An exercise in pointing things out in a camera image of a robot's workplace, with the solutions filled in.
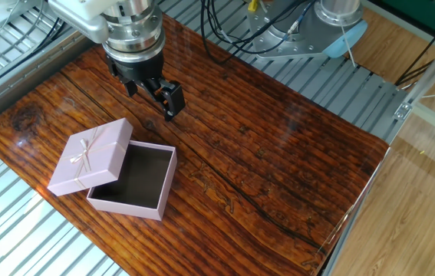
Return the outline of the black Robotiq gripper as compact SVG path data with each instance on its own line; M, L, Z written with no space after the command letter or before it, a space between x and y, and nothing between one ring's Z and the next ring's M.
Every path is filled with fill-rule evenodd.
M171 121L185 106L185 99L181 84L177 81L166 80L163 76L163 52L143 61L122 61L106 52L106 62L110 73L114 77L123 79L128 97L137 94L135 81L141 81L140 86L162 108L165 121Z

